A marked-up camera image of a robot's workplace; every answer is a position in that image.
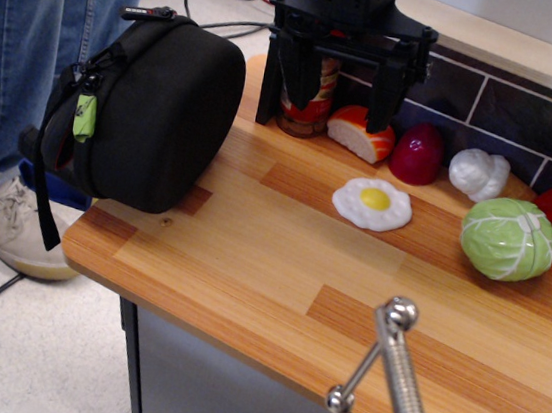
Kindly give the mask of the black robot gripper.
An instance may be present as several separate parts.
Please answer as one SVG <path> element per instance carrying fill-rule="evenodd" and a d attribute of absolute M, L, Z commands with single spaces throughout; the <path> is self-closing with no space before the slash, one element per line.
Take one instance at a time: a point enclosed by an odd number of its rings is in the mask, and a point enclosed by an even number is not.
<path fill-rule="evenodd" d="M 286 93 L 304 110 L 320 90 L 322 58 L 374 67 L 366 130 L 389 126 L 411 84 L 427 79 L 437 31 L 396 0 L 271 0 L 272 33 Z"/>

